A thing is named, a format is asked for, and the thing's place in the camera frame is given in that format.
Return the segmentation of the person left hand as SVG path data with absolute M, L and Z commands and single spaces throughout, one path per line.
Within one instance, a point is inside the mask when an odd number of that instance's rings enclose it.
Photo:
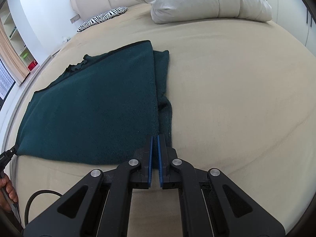
M 4 174 L 4 177 L 1 178 L 1 188 L 4 188 L 7 191 L 8 196 L 12 202 L 18 203 L 18 196 L 17 196 L 16 190 L 12 186 L 12 182 L 6 174 Z M 5 199 L 3 193 L 0 193 L 0 196 L 1 196 L 0 197 L 1 208 L 5 212 L 11 212 L 12 211 L 11 207 L 8 201 Z

